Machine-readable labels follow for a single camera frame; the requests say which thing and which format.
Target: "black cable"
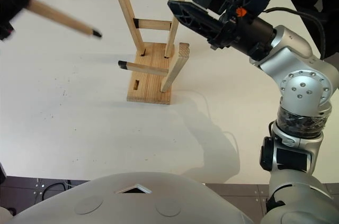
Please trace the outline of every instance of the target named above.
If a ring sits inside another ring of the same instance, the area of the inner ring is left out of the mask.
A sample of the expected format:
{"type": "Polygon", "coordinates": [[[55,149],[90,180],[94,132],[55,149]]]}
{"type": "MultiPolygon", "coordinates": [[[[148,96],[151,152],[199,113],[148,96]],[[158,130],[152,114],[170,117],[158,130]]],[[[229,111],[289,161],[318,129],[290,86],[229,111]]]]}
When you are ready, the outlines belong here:
{"type": "Polygon", "coordinates": [[[64,191],[66,191],[66,187],[65,187],[65,185],[64,185],[63,183],[55,183],[55,184],[49,185],[49,186],[43,191],[42,196],[41,196],[41,201],[44,200],[44,195],[45,195],[45,193],[46,193],[50,188],[53,188],[53,187],[55,187],[55,186],[57,186],[57,185],[62,185],[62,186],[64,187],[64,191]]]}
{"type": "Polygon", "coordinates": [[[274,124],[275,121],[270,122],[269,124],[269,132],[270,132],[270,137],[272,137],[272,125],[274,124]]]}
{"type": "Polygon", "coordinates": [[[319,31],[320,34],[320,59],[324,60],[325,59],[325,52],[326,52],[326,37],[325,37],[325,30],[324,27],[322,25],[322,23],[320,22],[320,20],[318,18],[316,18],[313,15],[310,15],[308,13],[305,12],[300,12],[300,11],[295,11],[295,10],[291,10],[290,8],[284,8],[284,7],[274,7],[274,8],[268,8],[267,10],[265,10],[265,13],[270,13],[273,11],[285,11],[294,15],[299,15],[305,19],[311,20],[313,21],[319,31]]]}

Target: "wooden plank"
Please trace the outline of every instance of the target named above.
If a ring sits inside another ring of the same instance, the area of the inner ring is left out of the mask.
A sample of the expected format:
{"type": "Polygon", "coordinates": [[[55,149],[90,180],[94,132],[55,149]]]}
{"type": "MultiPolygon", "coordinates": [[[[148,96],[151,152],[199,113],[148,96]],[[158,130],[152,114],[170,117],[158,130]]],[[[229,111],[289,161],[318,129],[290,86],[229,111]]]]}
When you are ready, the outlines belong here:
{"type": "Polygon", "coordinates": [[[169,30],[166,50],[165,50],[165,57],[167,58],[171,57],[171,54],[173,53],[172,52],[172,49],[174,48],[173,43],[174,43],[176,32],[178,30],[178,25],[179,25],[179,21],[175,17],[173,17],[171,29],[169,30]]]}
{"type": "Polygon", "coordinates": [[[175,53],[168,68],[168,74],[161,82],[160,91],[165,93],[176,79],[182,67],[184,67],[190,54],[190,45],[188,43],[179,44],[179,52],[175,53]]]}
{"type": "MultiPolygon", "coordinates": [[[[168,69],[170,60],[164,57],[166,44],[145,42],[145,55],[136,56],[135,63],[168,69]]],[[[133,71],[128,88],[127,101],[155,104],[170,104],[171,87],[166,93],[160,92],[163,77],[133,71]]]]}
{"type": "Polygon", "coordinates": [[[165,77],[168,73],[168,69],[156,68],[142,64],[135,64],[133,62],[119,61],[118,65],[121,69],[138,71],[142,73],[148,73],[153,75],[159,75],[165,77]]]}
{"type": "Polygon", "coordinates": [[[171,21],[138,19],[140,29],[165,30],[171,29],[171,21]]]}
{"type": "Polygon", "coordinates": [[[136,28],[133,19],[135,18],[130,0],[118,0],[121,6],[123,16],[127,22],[129,31],[131,32],[134,44],[137,48],[137,56],[141,56],[145,52],[145,45],[142,40],[139,29],[136,28]]]}

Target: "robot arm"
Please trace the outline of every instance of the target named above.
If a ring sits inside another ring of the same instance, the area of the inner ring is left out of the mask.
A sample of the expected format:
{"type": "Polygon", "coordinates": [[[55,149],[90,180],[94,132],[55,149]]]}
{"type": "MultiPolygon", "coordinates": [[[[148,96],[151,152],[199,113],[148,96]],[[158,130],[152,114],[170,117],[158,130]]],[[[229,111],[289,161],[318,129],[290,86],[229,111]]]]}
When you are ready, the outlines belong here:
{"type": "Polygon", "coordinates": [[[271,172],[268,214],[262,223],[337,222],[338,210],[312,173],[339,72],[314,56],[305,39],[258,17],[269,0],[193,2],[199,6],[178,1],[168,5],[181,24],[204,36],[213,49],[233,47],[248,55],[281,92],[278,118],[261,149],[260,164],[271,172]],[[201,7],[221,17],[216,20],[201,7]]]}

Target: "black glove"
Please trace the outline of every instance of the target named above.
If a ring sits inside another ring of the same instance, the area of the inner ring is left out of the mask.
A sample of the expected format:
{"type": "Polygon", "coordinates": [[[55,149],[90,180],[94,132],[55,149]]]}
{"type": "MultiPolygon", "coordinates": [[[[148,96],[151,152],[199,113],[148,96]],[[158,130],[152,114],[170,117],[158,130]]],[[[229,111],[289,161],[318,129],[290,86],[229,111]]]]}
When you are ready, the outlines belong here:
{"type": "Polygon", "coordinates": [[[0,40],[7,38],[13,31],[10,20],[27,7],[30,0],[0,0],[0,40]]]}

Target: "white table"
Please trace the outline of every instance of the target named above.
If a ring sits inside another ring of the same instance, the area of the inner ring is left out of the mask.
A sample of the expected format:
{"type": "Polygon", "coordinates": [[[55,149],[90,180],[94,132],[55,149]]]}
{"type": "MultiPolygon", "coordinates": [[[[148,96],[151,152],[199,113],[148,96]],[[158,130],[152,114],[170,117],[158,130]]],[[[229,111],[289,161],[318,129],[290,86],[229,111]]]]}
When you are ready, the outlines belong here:
{"type": "MultiPolygon", "coordinates": [[[[235,49],[213,51],[179,26],[176,43],[190,43],[190,59],[173,85],[173,104],[126,101],[135,47],[117,0],[41,0],[100,29],[88,38],[29,12],[0,45],[0,161],[8,175],[91,180],[112,173],[161,171],[200,182],[267,183],[259,166],[267,125],[280,93],[268,76],[235,49]]],[[[136,17],[170,20],[167,0],[131,0],[136,17]]],[[[271,6],[293,8],[290,0],[271,6]]],[[[305,37],[300,18],[262,15],[305,37]]],[[[143,30],[144,41],[166,42],[167,32],[143,30]]],[[[339,96],[326,129],[315,175],[339,182],[339,96]]]]}

